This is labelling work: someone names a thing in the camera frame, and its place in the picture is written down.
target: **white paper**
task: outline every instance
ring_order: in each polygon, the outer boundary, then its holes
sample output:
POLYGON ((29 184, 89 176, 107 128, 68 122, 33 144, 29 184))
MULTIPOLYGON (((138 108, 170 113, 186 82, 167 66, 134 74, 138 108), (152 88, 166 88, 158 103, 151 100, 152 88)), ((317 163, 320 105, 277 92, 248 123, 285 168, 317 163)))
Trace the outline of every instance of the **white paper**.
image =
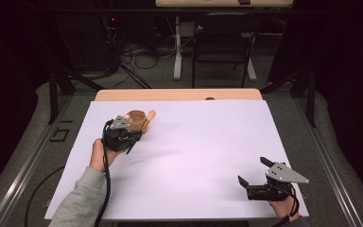
MULTIPOLYGON (((92 102, 45 218, 52 218, 89 164, 105 122, 131 110, 156 111, 130 154, 111 166, 103 216, 113 220, 273 218, 267 201, 249 201, 237 175, 266 182, 260 157, 290 166, 266 101, 92 102)), ((300 213, 308 216, 296 185, 300 213)))

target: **sleeve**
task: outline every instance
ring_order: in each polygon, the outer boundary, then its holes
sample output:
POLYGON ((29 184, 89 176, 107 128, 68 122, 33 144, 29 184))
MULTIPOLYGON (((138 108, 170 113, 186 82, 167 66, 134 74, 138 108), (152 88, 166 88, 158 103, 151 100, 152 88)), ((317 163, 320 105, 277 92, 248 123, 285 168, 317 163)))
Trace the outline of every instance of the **sleeve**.
POLYGON ((299 217, 298 219, 283 225, 283 227, 309 227, 304 217, 299 217))
POLYGON ((104 182, 102 172, 87 167, 75 189, 61 202, 49 226, 94 226, 103 203, 104 182))

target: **human hand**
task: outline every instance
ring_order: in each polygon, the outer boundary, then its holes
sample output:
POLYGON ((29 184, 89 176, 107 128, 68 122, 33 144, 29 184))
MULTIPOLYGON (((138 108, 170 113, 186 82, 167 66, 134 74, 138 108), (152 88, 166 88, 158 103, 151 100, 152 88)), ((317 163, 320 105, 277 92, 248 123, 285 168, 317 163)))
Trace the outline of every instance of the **human hand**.
MULTIPOLYGON (((291 189, 291 194, 296 195, 296 190, 294 188, 291 189)), ((278 218, 284 218, 290 215, 290 212, 296 208, 297 203, 294 202, 294 199, 291 196, 288 196, 284 201, 269 201, 269 205, 273 208, 273 211, 278 218)), ((300 212, 297 212, 290 218, 290 221, 298 219, 299 217, 300 212)))
MULTIPOLYGON (((121 154, 123 151, 120 152, 115 152, 112 150, 108 150, 107 151, 107 156, 108 156, 108 165, 110 166, 114 159, 117 157, 117 155, 121 154)), ((95 139, 94 143, 93 143, 93 151, 91 154, 91 160, 90 160, 90 167, 94 168, 100 172, 104 172, 105 171, 105 165, 104 165, 104 146, 102 144, 102 140, 99 139, 95 139)))

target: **dark background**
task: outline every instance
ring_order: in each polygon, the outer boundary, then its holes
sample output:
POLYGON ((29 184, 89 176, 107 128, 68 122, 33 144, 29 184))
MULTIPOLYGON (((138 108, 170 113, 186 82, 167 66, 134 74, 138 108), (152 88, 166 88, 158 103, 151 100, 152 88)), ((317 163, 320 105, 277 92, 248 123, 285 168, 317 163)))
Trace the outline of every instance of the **dark background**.
MULTIPOLYGON (((143 7, 152 7, 153 1, 138 2, 143 7)), ((135 6, 135 1, 119 3, 125 4, 125 8, 139 7, 135 6)), ((317 90, 328 100, 339 146, 363 182, 363 0, 297 0, 294 9, 331 10, 333 13, 327 18, 287 20, 269 80, 281 79, 302 67, 314 69, 317 90)), ((125 23, 125 27, 137 40, 142 39, 142 35, 152 35, 148 36, 147 45, 150 45, 156 42, 152 28, 156 19, 148 19, 146 24, 136 19, 135 23, 143 29, 130 29, 132 20, 125 23)), ((82 26, 75 22, 74 25, 75 30, 79 28, 93 34, 92 41, 102 42, 105 34, 97 30, 99 23, 82 26)), ((66 31, 72 25, 63 22, 60 29, 66 31)), ((49 42, 55 46, 49 51, 63 65, 74 67, 77 61, 61 42, 57 29, 49 23, 43 28, 49 42)), ((0 0, 0 174, 33 115, 38 101, 35 90, 48 82, 52 70, 47 50, 32 31, 29 18, 15 2, 0 0)), ((77 32, 67 30, 70 36, 77 32)), ((83 46, 89 37, 74 36, 75 49, 83 46)), ((98 45, 100 50, 91 49, 88 53, 102 58, 110 56, 105 45, 98 45)), ((87 56, 80 61, 90 67, 107 67, 97 65, 87 56)))

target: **gray carpet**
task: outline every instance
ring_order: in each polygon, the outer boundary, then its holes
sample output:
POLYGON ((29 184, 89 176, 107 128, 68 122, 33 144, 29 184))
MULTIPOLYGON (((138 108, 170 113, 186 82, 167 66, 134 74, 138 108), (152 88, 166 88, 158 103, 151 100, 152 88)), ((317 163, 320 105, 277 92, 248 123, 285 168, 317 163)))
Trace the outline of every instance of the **gray carpet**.
MULTIPOLYGON (((258 80, 256 82, 248 81, 247 87, 262 88, 266 86, 268 70, 276 46, 277 41, 274 41, 273 38, 257 39, 252 53, 252 62, 258 80)), ((188 48, 185 48, 183 54, 182 76, 179 81, 173 80, 173 58, 161 58, 151 69, 143 70, 137 68, 135 64, 132 65, 134 65, 135 72, 144 76, 152 88, 189 88, 191 86, 191 61, 188 58, 188 48)), ((139 62, 149 64, 149 57, 141 56, 139 58, 139 62)), ((114 84, 127 77, 128 75, 124 71, 119 70, 116 74, 108 78, 98 79, 96 82, 104 87, 113 88, 114 84)), ((78 89, 75 96, 60 96, 61 115, 51 127, 46 125, 49 119, 47 84, 38 90, 40 99, 37 110, 0 178, 0 211, 8 208, 7 212, 0 212, 0 226, 24 226, 27 202, 34 189, 48 174, 65 165, 89 102, 95 96, 95 92, 84 84, 75 81, 75 86, 78 89), (61 140, 66 132, 68 134, 64 142, 56 141, 61 140), (40 152, 41 156, 36 161, 35 169, 31 171, 31 177, 25 181, 25 188, 20 188, 19 196, 11 204, 3 205, 4 202, 2 201, 9 201, 6 196, 10 186, 15 183, 16 177, 22 171, 28 158, 36 152, 40 152)), ((115 88, 140 87, 128 78, 116 85, 115 88)), ((302 192, 306 196, 305 203, 310 214, 308 221, 311 226, 351 226, 350 221, 347 220, 345 209, 341 207, 337 191, 328 179, 325 168, 321 165, 320 143, 314 138, 314 130, 308 128, 308 123, 303 117, 302 101, 292 99, 287 95, 285 87, 265 95, 264 99, 271 109, 292 168, 311 181, 309 185, 301 186, 302 192)), ((355 211, 363 223, 363 185, 338 148, 335 133, 327 114, 327 103, 319 94, 317 94, 316 100, 316 124, 315 133, 320 136, 321 146, 327 149, 338 176, 343 181, 353 202, 355 211)), ((49 221, 43 220, 47 208, 45 203, 52 198, 60 176, 61 171, 54 174, 35 194, 28 214, 28 226, 48 225, 49 221)), ((250 227, 271 226, 275 222, 276 219, 249 221, 250 227)), ((110 222, 101 224, 101 226, 112 225, 113 223, 110 222)))

